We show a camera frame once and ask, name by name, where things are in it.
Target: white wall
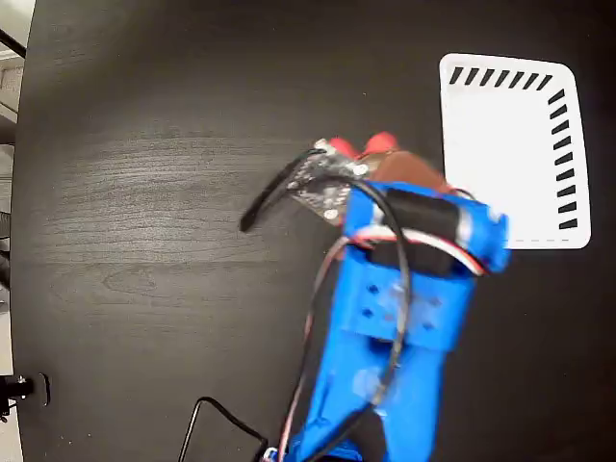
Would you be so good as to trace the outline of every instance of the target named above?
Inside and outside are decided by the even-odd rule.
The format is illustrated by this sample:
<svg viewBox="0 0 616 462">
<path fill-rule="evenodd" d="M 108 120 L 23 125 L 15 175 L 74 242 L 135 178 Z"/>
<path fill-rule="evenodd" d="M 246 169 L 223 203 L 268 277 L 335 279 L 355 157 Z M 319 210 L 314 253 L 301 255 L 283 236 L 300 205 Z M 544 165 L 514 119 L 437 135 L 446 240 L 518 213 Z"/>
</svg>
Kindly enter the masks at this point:
<svg viewBox="0 0 616 462">
<path fill-rule="evenodd" d="M 23 45 L 28 44 L 35 1 L 0 0 L 0 28 Z"/>
</svg>

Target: red component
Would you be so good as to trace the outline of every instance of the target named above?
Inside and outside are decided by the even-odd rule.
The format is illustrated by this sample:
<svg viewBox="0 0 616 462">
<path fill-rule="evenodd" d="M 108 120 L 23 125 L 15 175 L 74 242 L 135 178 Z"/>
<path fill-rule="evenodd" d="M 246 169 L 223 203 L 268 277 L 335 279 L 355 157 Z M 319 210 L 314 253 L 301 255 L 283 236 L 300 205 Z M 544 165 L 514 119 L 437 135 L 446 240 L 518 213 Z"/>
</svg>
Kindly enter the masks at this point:
<svg viewBox="0 0 616 462">
<path fill-rule="evenodd" d="M 389 132 L 380 132 L 368 140 L 362 156 L 373 154 L 374 152 L 387 152 L 393 150 L 399 150 L 396 137 Z"/>
<path fill-rule="evenodd" d="M 359 151 L 355 149 L 353 145 L 344 138 L 332 138 L 329 141 L 329 144 L 331 144 L 337 151 L 341 152 L 342 154 L 351 159 L 358 159 L 359 157 L 361 157 Z"/>
</svg>

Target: black table surface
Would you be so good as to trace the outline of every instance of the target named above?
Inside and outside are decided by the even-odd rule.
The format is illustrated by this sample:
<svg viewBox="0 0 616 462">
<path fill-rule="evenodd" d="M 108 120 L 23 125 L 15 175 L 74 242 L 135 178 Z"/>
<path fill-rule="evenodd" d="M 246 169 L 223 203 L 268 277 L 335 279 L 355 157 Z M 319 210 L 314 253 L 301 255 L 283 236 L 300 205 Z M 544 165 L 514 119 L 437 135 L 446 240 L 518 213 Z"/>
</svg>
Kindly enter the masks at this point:
<svg viewBox="0 0 616 462">
<path fill-rule="evenodd" d="M 335 233 L 290 202 L 249 235 L 240 213 L 321 137 L 389 130 L 442 168 L 450 52 L 574 71 L 593 237 L 517 251 L 480 281 L 432 459 L 609 458 L 615 27 L 607 2 L 37 2 L 14 162 L 13 354 L 17 373 L 50 376 L 52 402 L 19 405 L 26 460 L 174 460 L 200 395 L 275 440 Z M 254 450 L 214 413 L 197 431 L 190 460 Z"/>
</svg>

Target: white card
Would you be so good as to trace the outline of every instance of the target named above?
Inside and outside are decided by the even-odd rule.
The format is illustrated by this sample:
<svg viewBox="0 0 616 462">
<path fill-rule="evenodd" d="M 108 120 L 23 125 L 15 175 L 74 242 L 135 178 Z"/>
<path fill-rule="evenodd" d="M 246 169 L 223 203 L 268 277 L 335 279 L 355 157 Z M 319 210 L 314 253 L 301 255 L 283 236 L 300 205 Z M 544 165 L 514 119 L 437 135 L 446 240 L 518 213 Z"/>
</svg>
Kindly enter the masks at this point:
<svg viewBox="0 0 616 462">
<path fill-rule="evenodd" d="M 449 54 L 440 77 L 448 182 L 509 215 L 509 248 L 588 244 L 586 152 L 571 70 Z"/>
</svg>

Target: circuit board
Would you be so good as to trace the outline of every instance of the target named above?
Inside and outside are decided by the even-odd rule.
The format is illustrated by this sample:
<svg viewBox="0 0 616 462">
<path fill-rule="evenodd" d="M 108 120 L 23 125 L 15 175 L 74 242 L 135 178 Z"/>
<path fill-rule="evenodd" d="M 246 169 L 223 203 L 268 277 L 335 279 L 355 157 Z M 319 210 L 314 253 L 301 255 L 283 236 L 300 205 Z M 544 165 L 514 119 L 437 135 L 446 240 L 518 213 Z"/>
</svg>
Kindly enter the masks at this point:
<svg viewBox="0 0 616 462">
<path fill-rule="evenodd" d="M 315 148 L 322 149 L 324 152 L 308 157 L 297 167 L 295 174 L 287 183 L 288 189 L 296 188 L 298 184 L 325 173 L 353 178 L 370 176 L 372 170 L 367 163 L 350 159 L 337 151 L 327 141 L 317 141 Z M 349 193 L 349 185 L 330 184 L 298 190 L 293 192 L 292 196 L 328 223 L 338 226 L 342 223 L 345 215 Z"/>
</svg>

